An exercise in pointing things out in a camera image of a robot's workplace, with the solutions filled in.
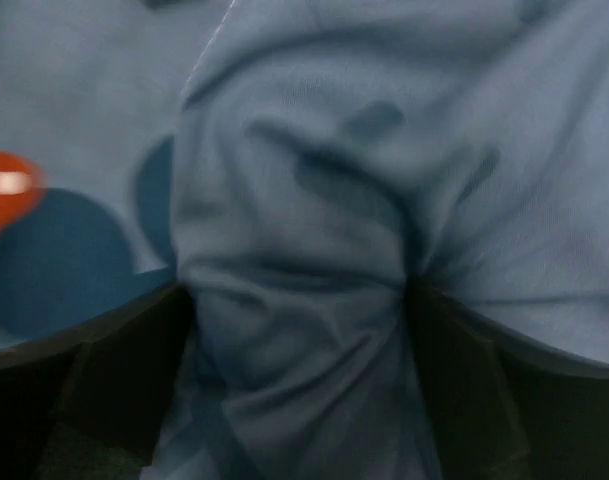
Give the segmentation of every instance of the red object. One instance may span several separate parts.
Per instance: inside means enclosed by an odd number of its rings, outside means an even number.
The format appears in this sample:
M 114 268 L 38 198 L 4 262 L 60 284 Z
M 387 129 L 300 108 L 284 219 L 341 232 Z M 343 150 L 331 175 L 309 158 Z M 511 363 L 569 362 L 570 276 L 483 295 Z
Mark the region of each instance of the red object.
M 0 152 L 0 233 L 33 210 L 41 198 L 39 169 L 21 157 Z

